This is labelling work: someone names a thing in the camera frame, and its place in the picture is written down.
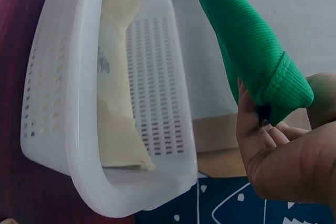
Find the green sweater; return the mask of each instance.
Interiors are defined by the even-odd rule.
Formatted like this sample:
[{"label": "green sweater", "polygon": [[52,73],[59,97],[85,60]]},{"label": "green sweater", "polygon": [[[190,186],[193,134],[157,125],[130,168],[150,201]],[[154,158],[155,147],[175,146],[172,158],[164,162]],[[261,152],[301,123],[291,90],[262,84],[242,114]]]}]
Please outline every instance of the green sweater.
[{"label": "green sweater", "polygon": [[216,33],[237,103],[238,77],[261,110],[267,108],[263,119],[272,125],[313,102],[313,92],[304,76],[247,0],[199,2]]}]

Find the cream fabric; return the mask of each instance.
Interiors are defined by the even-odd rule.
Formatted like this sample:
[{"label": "cream fabric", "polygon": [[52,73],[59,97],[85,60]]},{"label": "cream fabric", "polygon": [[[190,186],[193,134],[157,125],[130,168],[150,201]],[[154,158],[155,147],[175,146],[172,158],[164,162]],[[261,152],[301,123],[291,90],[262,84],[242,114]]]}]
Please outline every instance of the cream fabric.
[{"label": "cream fabric", "polygon": [[18,224],[18,223],[13,219],[7,219],[7,220],[0,222],[0,224]]},{"label": "cream fabric", "polygon": [[155,166],[135,127],[128,77],[126,29],[140,0],[103,0],[97,69],[97,123],[103,167]]}]

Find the white pattern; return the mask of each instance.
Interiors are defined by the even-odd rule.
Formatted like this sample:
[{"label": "white pattern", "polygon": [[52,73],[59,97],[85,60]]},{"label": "white pattern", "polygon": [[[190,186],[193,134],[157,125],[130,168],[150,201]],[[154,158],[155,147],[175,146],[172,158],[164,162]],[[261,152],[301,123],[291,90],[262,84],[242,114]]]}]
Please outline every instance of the white pattern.
[{"label": "white pattern", "polygon": [[288,203],[287,203],[287,207],[288,207],[288,209],[291,208],[292,206],[294,206],[294,204],[295,204],[294,202],[288,202]]},{"label": "white pattern", "polygon": [[206,190],[207,186],[206,185],[201,185],[201,191],[204,193]]},{"label": "white pattern", "polygon": [[248,187],[250,185],[250,183],[247,183],[245,185],[243,185],[240,189],[236,190],[233,194],[231,194],[230,196],[228,196],[226,199],[224,199],[221,203],[219,203],[219,205],[217,207],[215,207],[215,209],[212,211],[211,213],[211,217],[214,220],[214,222],[216,224],[221,224],[216,218],[215,218],[215,212],[218,210],[219,207],[221,207],[225,202],[227,202],[229,199],[231,199],[233,196],[235,196],[237,193],[239,193],[241,190],[243,190],[244,188]]},{"label": "white pattern", "polygon": [[264,203],[264,224],[266,223],[266,205],[267,205],[267,200],[265,199],[265,203]]},{"label": "white pattern", "polygon": [[284,217],[282,224],[312,224],[309,222],[304,221],[303,223],[297,219],[293,219],[292,221],[290,221],[287,217]]},{"label": "white pattern", "polygon": [[198,176],[198,178],[207,178],[208,177],[203,173],[198,173],[197,176]]},{"label": "white pattern", "polygon": [[180,216],[179,215],[174,215],[174,220],[175,221],[179,221],[180,220]]},{"label": "white pattern", "polygon": [[245,199],[244,194],[238,194],[238,197],[237,197],[238,201],[244,201],[244,199]]},{"label": "white pattern", "polygon": [[199,216],[200,216],[200,213],[199,213],[199,203],[200,203],[200,187],[199,187],[200,185],[199,185],[199,183],[198,183],[198,180],[197,180],[197,184],[196,184],[196,187],[197,187],[197,200],[196,200],[196,204],[197,204],[197,208],[196,208],[196,210],[197,210],[197,224],[200,224],[199,222]]}]

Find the plastic laundry basket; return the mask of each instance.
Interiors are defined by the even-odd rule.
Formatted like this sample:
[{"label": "plastic laundry basket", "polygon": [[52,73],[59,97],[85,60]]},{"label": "plastic laundry basket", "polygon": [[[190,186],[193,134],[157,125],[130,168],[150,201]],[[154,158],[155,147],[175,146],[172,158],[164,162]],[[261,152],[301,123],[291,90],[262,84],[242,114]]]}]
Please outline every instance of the plastic laundry basket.
[{"label": "plastic laundry basket", "polygon": [[70,175],[108,217],[150,210],[196,183],[197,164],[171,0],[142,0],[127,31],[136,126],[154,171],[103,169],[97,140],[97,51],[102,0],[46,0],[30,53],[21,147]]}]

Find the folded cloth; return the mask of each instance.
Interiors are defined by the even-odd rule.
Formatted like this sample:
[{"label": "folded cloth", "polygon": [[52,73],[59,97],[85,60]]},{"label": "folded cloth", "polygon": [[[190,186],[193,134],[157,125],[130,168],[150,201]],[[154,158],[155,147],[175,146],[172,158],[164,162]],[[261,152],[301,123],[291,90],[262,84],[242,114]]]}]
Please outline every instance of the folded cloth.
[{"label": "folded cloth", "polygon": [[313,102],[313,92],[276,35],[247,0],[199,0],[215,30],[232,94],[240,77],[253,101],[276,125]]},{"label": "folded cloth", "polygon": [[6,219],[6,220],[0,222],[0,224],[17,224],[17,222],[13,219]]},{"label": "folded cloth", "polygon": [[102,167],[155,168],[133,119],[126,29],[140,0],[103,0],[97,67],[97,125]]}]

